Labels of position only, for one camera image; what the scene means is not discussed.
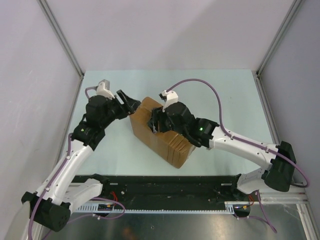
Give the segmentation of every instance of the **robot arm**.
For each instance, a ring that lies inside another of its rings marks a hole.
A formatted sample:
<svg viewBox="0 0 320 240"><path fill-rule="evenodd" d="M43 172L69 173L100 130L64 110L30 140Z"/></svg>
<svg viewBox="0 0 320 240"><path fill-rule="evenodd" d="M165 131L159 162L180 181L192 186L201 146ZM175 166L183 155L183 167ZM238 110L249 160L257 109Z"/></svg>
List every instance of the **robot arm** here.
<svg viewBox="0 0 320 240"><path fill-rule="evenodd" d="M187 106L178 101L178 95L172 90L163 91L160 97L165 104L163 107L152 110L151 119L148 122L148 126L154 133L175 131L198 148L204 146L208 149L224 150L259 165L260 169L238 175L234 187L242 193L251 194L255 190L265 188L280 192L289 190L295 168L274 154L281 153L296 163L289 143L283 141L281 145L276 145L258 142L225 129L217 122L195 118Z"/></svg>
<svg viewBox="0 0 320 240"><path fill-rule="evenodd" d="M90 97L85 107L86 113L68 137L68 151L36 192L26 192L21 199L22 203L30 202L32 214L35 213L34 221L55 232L67 224L70 215L78 207L101 194L108 180L99 175L88 179L75 190L66 192L80 166L105 136L105 128L114 120L133 114L140 105L140 101L119 90L116 93L123 101L121 104L109 86L107 80L98 84L97 95Z"/></svg>

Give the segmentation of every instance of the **brown box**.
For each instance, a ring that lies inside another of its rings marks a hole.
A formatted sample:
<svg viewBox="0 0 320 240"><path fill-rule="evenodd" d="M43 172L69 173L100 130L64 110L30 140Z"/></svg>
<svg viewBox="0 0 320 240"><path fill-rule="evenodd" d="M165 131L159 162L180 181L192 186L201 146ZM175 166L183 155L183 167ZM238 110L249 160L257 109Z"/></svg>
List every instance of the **brown box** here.
<svg viewBox="0 0 320 240"><path fill-rule="evenodd" d="M153 133L148 127L151 111L162 105L150 97L143 99L136 112L130 115L134 135L176 168L181 168L196 148L185 137L174 131Z"/></svg>

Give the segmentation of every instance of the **wall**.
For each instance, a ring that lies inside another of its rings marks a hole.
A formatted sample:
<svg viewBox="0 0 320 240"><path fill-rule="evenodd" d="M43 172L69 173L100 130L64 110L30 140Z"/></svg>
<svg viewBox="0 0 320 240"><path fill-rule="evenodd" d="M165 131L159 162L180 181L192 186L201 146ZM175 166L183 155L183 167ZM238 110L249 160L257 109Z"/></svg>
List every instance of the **wall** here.
<svg viewBox="0 0 320 240"><path fill-rule="evenodd" d="M311 179L306 192L320 226L319 13L319 0L305 1L261 77L280 137Z"/></svg>
<svg viewBox="0 0 320 240"><path fill-rule="evenodd" d="M256 70L293 0L48 0L84 70Z"/></svg>
<svg viewBox="0 0 320 240"><path fill-rule="evenodd" d="M52 170L80 81L37 1L0 7L0 239Z"/></svg>

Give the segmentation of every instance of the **light blue surface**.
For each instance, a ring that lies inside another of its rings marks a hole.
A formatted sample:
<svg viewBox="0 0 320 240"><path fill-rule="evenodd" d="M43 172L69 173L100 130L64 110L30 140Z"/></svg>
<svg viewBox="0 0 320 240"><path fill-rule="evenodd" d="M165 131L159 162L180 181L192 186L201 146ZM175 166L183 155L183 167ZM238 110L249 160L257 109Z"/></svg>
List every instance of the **light blue surface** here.
<svg viewBox="0 0 320 240"><path fill-rule="evenodd" d="M162 103L159 93L188 78L208 81L219 93L223 122L226 128L246 137L272 142L267 121L250 70L113 70L87 71L70 124L70 132L78 125L88 102L85 88L99 81L110 81L115 94L123 90L129 97L142 101L151 97ZM219 121L218 103L214 93L200 82L187 82L174 89L179 101L199 118ZM259 166L231 153L204 147L197 148L186 163L177 169L159 157L139 139L131 128L129 117L116 120L106 136L78 171L79 175L236 175L248 173Z"/></svg>

